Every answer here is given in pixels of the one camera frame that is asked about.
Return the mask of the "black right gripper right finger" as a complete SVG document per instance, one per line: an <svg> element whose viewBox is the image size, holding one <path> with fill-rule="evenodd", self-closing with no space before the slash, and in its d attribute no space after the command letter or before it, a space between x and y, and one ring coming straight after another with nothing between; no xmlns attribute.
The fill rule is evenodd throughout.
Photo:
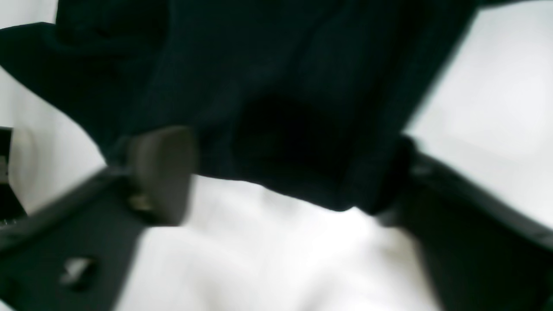
<svg viewBox="0 0 553 311"><path fill-rule="evenodd" d="M445 311L550 311L552 246L408 136L395 144L375 216L417 243Z"/></svg>

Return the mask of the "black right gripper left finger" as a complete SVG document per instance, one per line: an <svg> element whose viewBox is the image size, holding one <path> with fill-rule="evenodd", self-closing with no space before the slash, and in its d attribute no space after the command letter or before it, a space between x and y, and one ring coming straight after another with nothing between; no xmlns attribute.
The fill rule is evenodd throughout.
<svg viewBox="0 0 553 311"><path fill-rule="evenodd" d="M147 228L178 226L196 168L184 126L130 138L69 193L1 228L1 301L14 311L110 311Z"/></svg>

